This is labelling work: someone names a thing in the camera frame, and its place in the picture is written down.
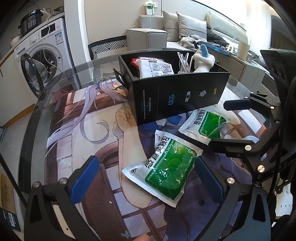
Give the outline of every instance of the black electric pressure cooker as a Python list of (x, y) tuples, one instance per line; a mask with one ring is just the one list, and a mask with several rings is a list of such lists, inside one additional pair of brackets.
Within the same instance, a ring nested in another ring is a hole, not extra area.
[(32, 12), (28, 13), (26, 16), (22, 18), (20, 21), (20, 34), (21, 36), (25, 36), (28, 32), (30, 32), (33, 28), (37, 27), (42, 23), (41, 17), (43, 13), (40, 9), (33, 10)]

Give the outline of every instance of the glass table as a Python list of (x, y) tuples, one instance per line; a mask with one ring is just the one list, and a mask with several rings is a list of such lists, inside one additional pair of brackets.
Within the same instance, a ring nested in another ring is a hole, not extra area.
[[(195, 171), (188, 176), (176, 208), (153, 197), (121, 172), (151, 157), (156, 129), (178, 135), (191, 112), (178, 115), (175, 121), (168, 118), (137, 127), (133, 116), (127, 116), (129, 105), (113, 68), (119, 70), (118, 55), (69, 69), (45, 86), (46, 97), (38, 100), (22, 144), (19, 187), (29, 194), (35, 181), (56, 183), (94, 155), (100, 161), (100, 171), (76, 208), (101, 240), (126, 240), (145, 233), (157, 241), (194, 240), (219, 206)], [(219, 104), (249, 95), (250, 91), (230, 77)], [(269, 120), (252, 109), (231, 115), (232, 121), (220, 128), (221, 138), (256, 142), (268, 130)], [(252, 183), (239, 158), (209, 150), (202, 156), (225, 178)], [(224, 235), (231, 231), (240, 207), (238, 202)]]

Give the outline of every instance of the plastic package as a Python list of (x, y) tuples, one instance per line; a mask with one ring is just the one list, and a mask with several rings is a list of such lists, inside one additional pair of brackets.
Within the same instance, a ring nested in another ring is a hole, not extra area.
[(194, 161), (201, 154), (202, 149), (193, 144), (156, 130), (152, 157), (123, 169), (122, 173), (164, 203), (176, 207)]
[(172, 65), (162, 59), (138, 57), (133, 58), (131, 64), (139, 69), (140, 79), (174, 74)]
[(229, 121), (215, 105), (211, 105), (194, 110), (179, 132), (208, 145), (211, 139), (221, 138), (220, 126)]

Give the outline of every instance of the anime character illustration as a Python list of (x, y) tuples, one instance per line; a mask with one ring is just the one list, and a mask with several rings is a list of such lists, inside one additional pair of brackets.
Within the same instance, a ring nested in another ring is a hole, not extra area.
[[(132, 240), (145, 233), (157, 241), (194, 240), (218, 208), (195, 171), (188, 176), (176, 208), (162, 203), (121, 172), (151, 157), (156, 129), (178, 135), (190, 113), (137, 126), (123, 88), (114, 79), (63, 98), (48, 138), (47, 183), (69, 177), (95, 155), (100, 171), (76, 207), (101, 240)], [(255, 135), (243, 121), (235, 126), (225, 124), (221, 132), (231, 138)], [(224, 177), (251, 183), (251, 175), (239, 159), (205, 151), (203, 155)], [(237, 203), (229, 227), (235, 223), (240, 205)]]

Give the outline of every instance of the silver screw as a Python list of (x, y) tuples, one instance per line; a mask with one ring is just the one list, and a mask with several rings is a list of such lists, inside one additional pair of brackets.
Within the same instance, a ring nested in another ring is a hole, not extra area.
[(68, 181), (68, 179), (65, 178), (65, 177), (63, 177), (63, 178), (61, 178), (61, 179), (59, 180), (59, 183), (60, 183), (60, 184), (66, 184), (67, 181)]
[(257, 170), (258, 170), (258, 172), (262, 173), (265, 171), (265, 167), (263, 165), (259, 165)]
[(37, 187), (40, 186), (40, 184), (41, 184), (40, 182), (34, 182), (34, 183), (33, 183), (33, 187), (37, 188)]
[(229, 184), (234, 184), (234, 179), (232, 177), (227, 178)]
[(247, 151), (250, 151), (250, 150), (252, 149), (252, 147), (251, 147), (250, 145), (246, 145), (244, 148), (245, 148)]

